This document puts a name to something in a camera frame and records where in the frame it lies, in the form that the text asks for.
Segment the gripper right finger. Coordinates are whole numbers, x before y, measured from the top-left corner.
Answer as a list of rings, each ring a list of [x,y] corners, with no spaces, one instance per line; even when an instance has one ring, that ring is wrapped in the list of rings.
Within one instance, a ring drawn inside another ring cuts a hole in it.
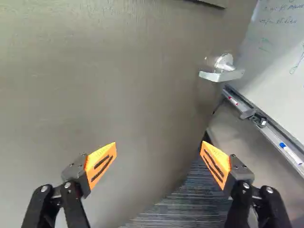
[[[292,226],[280,193],[267,185],[255,187],[254,173],[236,155],[227,155],[203,141],[200,156],[223,193],[232,198],[226,228]]]

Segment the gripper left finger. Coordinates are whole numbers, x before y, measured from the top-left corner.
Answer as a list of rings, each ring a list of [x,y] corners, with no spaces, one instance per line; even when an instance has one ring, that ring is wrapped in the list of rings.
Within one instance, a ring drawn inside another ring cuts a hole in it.
[[[114,142],[90,154],[80,154],[62,171],[62,184],[45,184],[34,190],[21,226],[53,228],[63,209],[69,228],[90,227],[81,199],[90,195],[116,157]]]

